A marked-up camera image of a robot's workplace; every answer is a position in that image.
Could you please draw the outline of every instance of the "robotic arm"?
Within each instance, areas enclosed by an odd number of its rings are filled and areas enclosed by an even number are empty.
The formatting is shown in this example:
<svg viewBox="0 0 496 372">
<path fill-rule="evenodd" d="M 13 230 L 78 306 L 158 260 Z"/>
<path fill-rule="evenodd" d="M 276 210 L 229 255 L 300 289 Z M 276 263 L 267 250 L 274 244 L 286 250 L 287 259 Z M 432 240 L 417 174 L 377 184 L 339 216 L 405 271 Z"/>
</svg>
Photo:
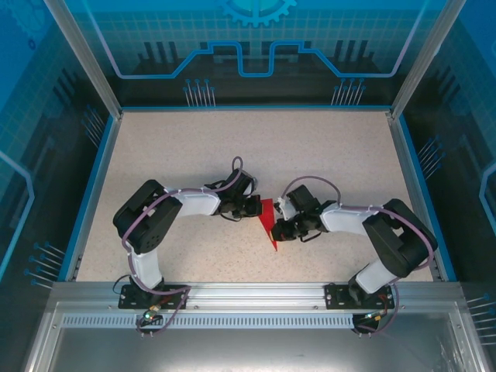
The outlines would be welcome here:
<svg viewBox="0 0 496 372">
<path fill-rule="evenodd" d="M 391 199 L 381 208 L 346 207 L 335 201 L 320 204 L 302 185 L 279 198 L 274 207 L 283 215 L 271 230 L 272 238 L 277 241 L 299 238 L 305 243 L 322 233 L 338 231 L 369 237 L 379 258 L 348 283 L 349 296 L 358 305 L 384 286 L 407 277 L 428 258 L 429 251 L 421 235 L 432 250 L 437 248 L 433 234 L 398 199 Z M 317 234 L 305 238 L 312 230 Z"/>
<path fill-rule="evenodd" d="M 188 215 L 224 215 L 230 212 L 233 218 L 241 219 L 262 213 L 260 196 L 252 195 L 257 188 L 257 179 L 244 170 L 240 172 L 237 179 L 239 169 L 233 170 L 225 181 L 207 184 L 199 191 L 179 191 L 165 198 L 136 225 L 127 243 L 132 248 L 136 276 L 147 288 L 161 290 L 164 280 L 158 267 L 157 247 L 176 218 Z M 173 189 L 164 188 L 155 180 L 145 182 L 114 216 L 113 223 L 119 236 L 124 236 L 149 205 L 172 191 Z"/>
</svg>

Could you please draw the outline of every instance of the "black mounting bracket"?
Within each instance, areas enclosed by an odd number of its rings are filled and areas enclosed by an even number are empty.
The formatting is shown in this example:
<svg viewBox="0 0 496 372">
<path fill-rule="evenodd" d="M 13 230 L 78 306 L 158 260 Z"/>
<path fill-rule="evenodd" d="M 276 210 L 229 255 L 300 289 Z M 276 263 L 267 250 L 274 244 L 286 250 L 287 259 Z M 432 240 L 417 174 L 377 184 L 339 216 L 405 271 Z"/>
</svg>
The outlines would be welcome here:
<svg viewBox="0 0 496 372">
<path fill-rule="evenodd" d="M 379 291 L 371 294 L 367 299 L 358 304 L 350 295 L 348 284 L 329 283 L 324 286 L 325 308 L 327 310 L 387 310 L 394 308 L 394 299 L 391 287 L 382 287 Z"/>
<path fill-rule="evenodd" d="M 180 288 L 184 288 L 184 285 L 167 285 L 165 288 L 161 288 L 161 290 L 173 291 Z M 146 310 L 151 306 L 160 303 L 160 308 L 163 310 L 175 310 L 183 295 L 184 292 L 172 294 L 170 296 L 143 297 L 143 291 L 141 291 L 136 285 L 127 284 L 123 285 L 121 288 L 118 308 Z M 186 308 L 187 302 L 188 300 L 184 302 L 181 309 Z"/>
</svg>

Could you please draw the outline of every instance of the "beige work surface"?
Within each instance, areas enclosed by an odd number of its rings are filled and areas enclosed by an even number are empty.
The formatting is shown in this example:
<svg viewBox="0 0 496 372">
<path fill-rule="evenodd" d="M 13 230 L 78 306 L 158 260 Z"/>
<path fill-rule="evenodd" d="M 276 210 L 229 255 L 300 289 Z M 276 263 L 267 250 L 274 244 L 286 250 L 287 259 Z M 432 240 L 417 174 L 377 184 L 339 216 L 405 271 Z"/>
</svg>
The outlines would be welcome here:
<svg viewBox="0 0 496 372">
<path fill-rule="evenodd" d="M 383 112 L 127 112 L 77 279 L 114 281 L 129 273 L 112 218 L 143 182 L 200 187 L 227 177 L 235 155 L 258 179 L 263 198 L 313 174 L 335 182 L 345 204 L 410 204 Z M 336 197 L 326 184 L 305 184 L 320 202 Z M 176 220 L 158 249 L 165 280 L 181 282 L 348 281 L 377 258 L 367 237 L 345 232 L 279 243 L 275 252 L 258 218 L 234 223 L 219 216 Z M 407 280 L 432 276 L 424 269 Z"/>
</svg>

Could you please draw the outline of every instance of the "red paper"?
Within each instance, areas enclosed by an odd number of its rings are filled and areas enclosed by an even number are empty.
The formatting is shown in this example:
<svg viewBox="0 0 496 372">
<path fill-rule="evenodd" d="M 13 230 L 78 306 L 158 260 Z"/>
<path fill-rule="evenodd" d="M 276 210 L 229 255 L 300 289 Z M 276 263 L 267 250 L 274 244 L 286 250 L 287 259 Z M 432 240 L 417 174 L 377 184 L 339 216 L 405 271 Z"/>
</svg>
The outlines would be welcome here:
<svg viewBox="0 0 496 372">
<path fill-rule="evenodd" d="M 262 200 L 262 214 L 258 216 L 260 219 L 260 222 L 262 222 L 262 226 L 265 229 L 265 232 L 270 238 L 270 241 L 272 242 L 272 245 L 274 246 L 274 249 L 277 252 L 277 242 L 272 239 L 272 235 L 270 234 L 270 231 L 276 224 L 276 219 L 275 219 L 275 214 L 274 214 L 274 204 L 272 199 L 263 199 Z"/>
</svg>

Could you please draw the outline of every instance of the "blue printed backdrop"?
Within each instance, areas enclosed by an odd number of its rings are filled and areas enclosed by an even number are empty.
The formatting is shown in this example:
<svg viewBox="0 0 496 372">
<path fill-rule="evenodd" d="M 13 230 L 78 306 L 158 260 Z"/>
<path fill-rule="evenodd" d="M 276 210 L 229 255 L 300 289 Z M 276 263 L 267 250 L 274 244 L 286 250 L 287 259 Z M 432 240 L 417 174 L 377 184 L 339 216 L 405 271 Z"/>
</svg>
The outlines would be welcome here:
<svg viewBox="0 0 496 372">
<path fill-rule="evenodd" d="M 353 89 L 344 105 L 392 102 L 444 1 L 68 5 L 124 105 L 186 105 L 195 78 L 219 104 L 335 104 L 335 87 Z"/>
<path fill-rule="evenodd" d="M 109 114 L 42 0 L 0 9 L 0 360 L 22 370 L 60 261 L 35 244 L 64 255 Z"/>
<path fill-rule="evenodd" d="M 405 111 L 458 277 L 483 283 L 496 264 L 495 13 L 467 2 Z"/>
</svg>

